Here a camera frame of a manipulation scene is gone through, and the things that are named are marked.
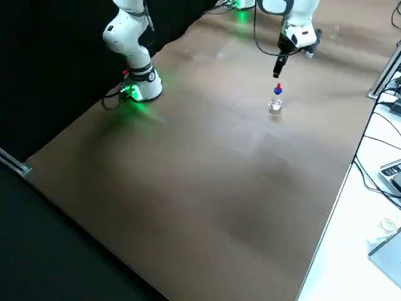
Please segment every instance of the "black cable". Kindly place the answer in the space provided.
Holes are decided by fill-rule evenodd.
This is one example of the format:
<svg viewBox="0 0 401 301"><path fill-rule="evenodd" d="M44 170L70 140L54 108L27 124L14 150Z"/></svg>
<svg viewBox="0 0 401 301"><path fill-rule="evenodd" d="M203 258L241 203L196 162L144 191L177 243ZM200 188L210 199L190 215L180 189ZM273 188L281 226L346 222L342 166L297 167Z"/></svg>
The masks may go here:
<svg viewBox="0 0 401 301"><path fill-rule="evenodd" d="M399 30L401 30L401 27L395 25L395 23L394 23L394 14L395 14L395 12L398 12L398 14L401 14L401 12L400 12L400 6L401 6L401 1L398 2L397 6L395 7L395 9L393 10L393 13L392 13L392 15L391 15L391 24L392 24L395 28L397 28L397 29L399 29Z"/></svg>
<svg viewBox="0 0 401 301"><path fill-rule="evenodd" d="M378 190L378 189L375 189L375 188L370 187L370 186L366 183L365 174L363 173L363 171L362 171L362 169L361 169L361 167L360 167L361 162L360 162L360 161L359 161L359 162L353 161L353 163L355 164L355 166L356 166L357 169L359 170L359 173L361 174L362 179L363 179L363 185L366 187L367 190L373 191L374 193L385 193L388 197L401 199L401 196L396 196L396 195L391 194L391 193L388 193L388 192L386 192L386 191L380 191L380 190Z"/></svg>
<svg viewBox="0 0 401 301"><path fill-rule="evenodd" d="M204 16L205 14L209 14L211 11L214 11L214 10L216 10L218 8L223 8L223 7L226 7L226 6L230 7L231 4L232 4L231 0L226 0L226 1L224 1L223 3L221 3L219 5L215 5L212 8L209 8L207 11L204 11L203 14L201 15L201 17Z"/></svg>
<svg viewBox="0 0 401 301"><path fill-rule="evenodd" d="M388 143L388 142L385 142L385 141L383 141L383 140L380 140L380 139L377 139L377 138L374 138L374 137L370 137L370 136L368 136L368 135L364 135L364 137L369 138L369 139L372 139L372 140L375 140L375 141L379 141L379 142L384 143L384 144L387 144L388 146L394 147L395 149L399 149L399 150L401 151L401 147L392 145L392 144L390 144L390 143Z"/></svg>
<svg viewBox="0 0 401 301"><path fill-rule="evenodd" d="M358 159L358 156L355 156L355 159L359 161L359 167L360 167L361 170L363 170L363 172L368 176L370 182L376 187L377 191L381 192L381 194L383 194L383 195L385 196L385 198L386 198L388 201L390 201L394 206L396 206L399 210L401 210L401 206L398 205L393 199L390 198L389 195L392 195L392 196L393 196L393 194L390 194L390 193L388 193L388 192L386 192L386 191L381 190L380 187L376 184L376 182L375 182L375 181L369 176L369 174L366 172L365 168L363 168L363 166L362 166L362 164L361 164L361 161Z"/></svg>
<svg viewBox="0 0 401 301"><path fill-rule="evenodd" d="M392 80L389 81L388 85L389 85L392 81L397 80L397 79L398 79L398 78L393 78ZM379 93L379 95L377 96L377 100L380 99L380 97L382 96L383 93L388 92L388 91L398 92L398 90L397 90L396 88L384 89L384 90L381 91L381 92ZM393 105L393 103L394 103L394 102L378 102L378 103L375 104L375 106L374 106L373 109L375 109L376 106L378 106L378 105L385 105L386 107L390 108L390 107Z"/></svg>
<svg viewBox="0 0 401 301"><path fill-rule="evenodd" d="M118 91L114 92L113 94L105 95L104 98L112 98L114 96L117 96L118 94L120 94L120 89L118 89Z"/></svg>
<svg viewBox="0 0 401 301"><path fill-rule="evenodd" d="M254 42L255 42L255 44L256 44L256 47L258 47L259 50L262 51L265 55L271 55L271 56L277 56L277 57L296 55L298 52L300 52L301 50L298 49L298 50L296 50L296 51L294 51L294 52L287 53L286 55L281 55L281 54L279 54L279 53L270 53L270 52L267 52L266 50L263 50L263 49L260 47L259 42L258 42L258 39L256 38L256 11L257 11L257 7L258 7L258 6L255 5L255 7L254 7L254 14L253 14L253 40L254 40Z"/></svg>
<svg viewBox="0 0 401 301"><path fill-rule="evenodd" d="M399 134L399 136L401 137L401 132L395 127L395 125L389 121L389 119L387 119L386 117L384 117L382 114L377 113L377 112L373 112L373 114L379 115L381 118L383 118L384 120L386 120L392 127L393 129L395 129L397 131L397 133Z"/></svg>

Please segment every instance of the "black curtain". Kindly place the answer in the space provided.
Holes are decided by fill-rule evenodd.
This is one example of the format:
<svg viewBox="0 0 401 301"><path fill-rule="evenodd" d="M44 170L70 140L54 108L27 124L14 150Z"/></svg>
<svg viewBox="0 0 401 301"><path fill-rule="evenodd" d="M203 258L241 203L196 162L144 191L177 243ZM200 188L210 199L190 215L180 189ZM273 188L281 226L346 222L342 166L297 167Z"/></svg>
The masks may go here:
<svg viewBox="0 0 401 301"><path fill-rule="evenodd" d="M147 0L152 55L216 0ZM112 0L14 0L3 11L0 147L20 161L40 150L121 80L125 62L102 40Z"/></svg>

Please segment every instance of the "white desk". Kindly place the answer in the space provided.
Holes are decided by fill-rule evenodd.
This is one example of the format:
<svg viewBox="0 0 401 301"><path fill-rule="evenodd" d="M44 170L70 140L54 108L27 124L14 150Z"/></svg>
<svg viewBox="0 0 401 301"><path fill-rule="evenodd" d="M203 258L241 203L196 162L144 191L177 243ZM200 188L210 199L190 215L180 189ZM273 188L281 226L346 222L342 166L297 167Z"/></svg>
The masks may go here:
<svg viewBox="0 0 401 301"><path fill-rule="evenodd" d="M383 94L379 102L389 100L394 97ZM401 131L401 117L383 105L375 111ZM365 134L401 147L401 137L378 115L372 115ZM378 169L401 159L401 150L364 137L358 158L379 187L389 191L379 180ZM367 183L373 187L368 178ZM367 190L359 170L351 165L298 300L401 300L401 289L368 259L367 237L384 218L401 226L401 211L383 195Z"/></svg>

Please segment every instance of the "green led light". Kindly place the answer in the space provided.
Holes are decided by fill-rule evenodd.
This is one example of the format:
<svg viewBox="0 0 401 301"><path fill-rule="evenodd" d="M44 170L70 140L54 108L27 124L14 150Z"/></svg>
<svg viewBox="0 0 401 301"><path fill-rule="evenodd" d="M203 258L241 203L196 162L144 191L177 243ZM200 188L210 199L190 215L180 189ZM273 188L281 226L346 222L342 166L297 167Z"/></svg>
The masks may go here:
<svg viewBox="0 0 401 301"><path fill-rule="evenodd" d="M245 11L238 12L237 20L238 20L238 23L247 23L247 21L248 21L247 13Z"/></svg>
<svg viewBox="0 0 401 301"><path fill-rule="evenodd" d="M244 6L245 6L245 0L237 0L236 1L237 8L243 8Z"/></svg>
<svg viewBox="0 0 401 301"><path fill-rule="evenodd" d="M132 85L131 87L132 87L131 97L136 101L142 100L143 97L142 94L140 93L138 86Z"/></svg>

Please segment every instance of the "wire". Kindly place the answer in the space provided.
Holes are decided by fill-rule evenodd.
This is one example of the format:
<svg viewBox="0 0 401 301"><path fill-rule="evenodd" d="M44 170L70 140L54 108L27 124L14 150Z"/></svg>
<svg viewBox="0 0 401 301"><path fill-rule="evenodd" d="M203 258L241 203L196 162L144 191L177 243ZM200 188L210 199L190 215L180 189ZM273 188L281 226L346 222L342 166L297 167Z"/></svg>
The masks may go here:
<svg viewBox="0 0 401 301"><path fill-rule="evenodd" d="M262 49L262 48L260 47L259 42L258 42L258 39L256 38L256 11L257 11L257 7L258 7L258 6L255 5L255 7L254 7L254 14L253 14L253 40L254 40L254 42L255 42L255 44L256 44L256 47L258 47L259 50L262 51L265 55L277 56L277 57L296 55L298 52L300 52L301 50L298 49L298 50L296 50L296 51L294 51L294 52L291 52L291 53L287 53L287 54L285 54L285 55L282 55L282 54L280 54L280 53L270 53L270 52L268 52L268 51L266 51L266 50L264 50L264 49Z"/></svg>
<svg viewBox="0 0 401 301"><path fill-rule="evenodd" d="M223 8L223 7L233 8L234 7L233 4L235 4L235 3L236 3L236 1L232 2L231 0L226 0L226 1L224 1L223 3L221 3L219 5L215 5L212 8L209 8L207 11L204 11L204 13L201 15L201 17L204 16L205 14L211 14L210 13L211 11L214 11L214 10L216 10L218 8Z"/></svg>
<svg viewBox="0 0 401 301"><path fill-rule="evenodd" d="M398 2L397 6L395 7L395 9L393 10L393 13L392 13L392 15L391 15L391 24L392 24L395 28L397 28L397 29L399 29L399 30L401 30L401 27L395 25L395 23L394 23L394 14L395 14L395 12L398 12L398 14L401 15L400 6L401 6L401 1Z"/></svg>
<svg viewBox="0 0 401 301"><path fill-rule="evenodd" d="M120 94L120 89L118 89L118 91L115 92L115 93L113 93L113 94L105 95L104 98L112 98L112 97L114 97L114 96L117 96L118 94Z"/></svg>
<svg viewBox="0 0 401 301"><path fill-rule="evenodd" d="M358 159L358 156L355 156L355 159L358 160L358 162L359 162L359 167L360 167L360 168L358 168L358 169L359 169L361 172L363 171L363 172L367 175L367 177L369 178L370 182L376 187L376 189L371 188L371 187L368 187L368 185L367 185L366 182L365 182L365 178L364 178L364 176L362 175L362 177L364 178L365 186L366 186L369 190L372 190L372 189L373 189L374 191L380 192L381 194L383 194L383 195L385 196L385 198L386 198L388 201L390 201L394 206L396 206L399 210L401 210L401 206L400 206L399 204L397 204L393 199L390 198L390 197L392 197L392 198L401 198L401 197L400 197L400 196L394 196L394 195L391 194L391 193L388 193L388 192L386 192L386 191L381 190L380 187L376 184L376 182L369 176L369 174L367 173L367 171L365 170L365 168L363 168L363 166L362 166L362 164L361 164L361 161Z"/></svg>
<svg viewBox="0 0 401 301"><path fill-rule="evenodd" d="M353 163L354 163L355 166L358 168L359 173L360 173L361 176L362 176L363 185L364 185L369 191L373 191L374 193L385 193L388 197L401 199L401 196L396 196L396 195L391 194L391 193L388 193L388 192L386 192L386 191L380 191L380 190L378 190L378 189L375 189L375 188L370 187L370 186L366 183L365 174L363 173L363 171L362 171L362 169L361 169L361 167L360 167L360 166L361 166L361 162L360 162L360 161L358 161L358 162L357 162L357 161L353 161Z"/></svg>
<svg viewBox="0 0 401 301"><path fill-rule="evenodd" d="M372 139L372 140L375 140L375 141L379 141L379 142L384 143L384 144L387 144L388 146L394 147L395 149L399 149L399 150L401 151L401 147L392 145L392 144L390 144L390 143L388 143L388 142L385 142L385 141L383 141L383 140L380 140L380 139L377 139L377 138L374 138L374 137L370 137L370 136L368 136L368 135L364 135L364 137L369 138L369 139Z"/></svg>
<svg viewBox="0 0 401 301"><path fill-rule="evenodd" d="M377 112L373 112L373 114L379 115L381 118L383 118L384 120L386 120L392 127L393 129L395 129L397 131L397 133L399 134L399 136L401 137L401 132L395 127L395 125L389 121L389 119L387 119L386 117L384 117L382 114L377 113Z"/></svg>

